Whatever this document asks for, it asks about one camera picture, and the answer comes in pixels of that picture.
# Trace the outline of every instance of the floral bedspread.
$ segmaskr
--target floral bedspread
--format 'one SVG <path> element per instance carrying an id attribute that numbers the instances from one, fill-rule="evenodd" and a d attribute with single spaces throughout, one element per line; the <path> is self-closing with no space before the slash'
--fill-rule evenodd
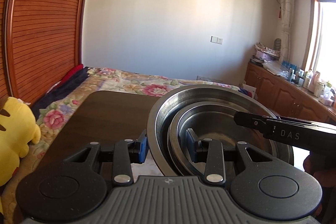
<path id="1" fill-rule="evenodd" d="M 90 76 L 66 98 L 51 103 L 46 109 L 40 109 L 37 124 L 41 128 L 41 140 L 36 145 L 30 145 L 28 155 L 22 159 L 18 172 L 8 182 L 1 196 L 5 224 L 13 223 L 17 184 L 23 177 L 35 170 L 59 131 L 89 94 L 99 90 L 110 90 L 162 96 L 180 86 L 194 84 L 220 85 L 239 90 L 238 87 L 231 85 L 197 80 L 168 79 L 162 76 L 141 75 L 109 68 L 92 68 L 88 70 L 88 73 Z"/>

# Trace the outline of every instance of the window frame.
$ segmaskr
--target window frame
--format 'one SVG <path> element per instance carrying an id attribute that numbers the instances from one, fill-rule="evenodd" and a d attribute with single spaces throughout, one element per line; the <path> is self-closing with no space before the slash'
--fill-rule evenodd
<path id="1" fill-rule="evenodd" d="M 305 71 L 316 68 L 316 56 L 320 43 L 321 5 L 318 0 L 310 0 L 310 22 L 307 45 L 301 68 Z"/>

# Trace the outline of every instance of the dark wooden tabletop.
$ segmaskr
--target dark wooden tabletop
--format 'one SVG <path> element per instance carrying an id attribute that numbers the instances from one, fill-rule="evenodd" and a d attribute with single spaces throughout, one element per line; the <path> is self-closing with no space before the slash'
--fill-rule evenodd
<path id="1" fill-rule="evenodd" d="M 90 94 L 55 138 L 38 168 L 61 160 L 93 141 L 104 146 L 137 139 L 146 129 L 149 112 L 158 99 L 105 90 Z"/>

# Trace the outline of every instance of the silver screw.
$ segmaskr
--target silver screw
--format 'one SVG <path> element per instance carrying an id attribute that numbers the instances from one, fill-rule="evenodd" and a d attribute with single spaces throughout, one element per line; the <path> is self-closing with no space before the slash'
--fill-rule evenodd
<path id="1" fill-rule="evenodd" d="M 116 175 L 114 181 L 118 183 L 127 183 L 131 181 L 131 177 L 128 175 Z"/>
<path id="2" fill-rule="evenodd" d="M 212 182 L 212 183 L 218 183 L 223 181 L 223 177 L 219 174 L 210 174 L 207 175 L 207 181 Z"/>

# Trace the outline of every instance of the yellow plush toy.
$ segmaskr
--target yellow plush toy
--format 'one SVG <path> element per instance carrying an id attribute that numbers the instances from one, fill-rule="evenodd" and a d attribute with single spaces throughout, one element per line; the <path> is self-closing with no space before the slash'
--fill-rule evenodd
<path id="1" fill-rule="evenodd" d="M 28 143 L 37 144 L 41 131 L 35 117 L 22 100 L 0 100 L 0 186 L 7 183 L 19 167 L 20 158 L 29 152 Z M 0 201 L 0 218 L 3 214 Z"/>

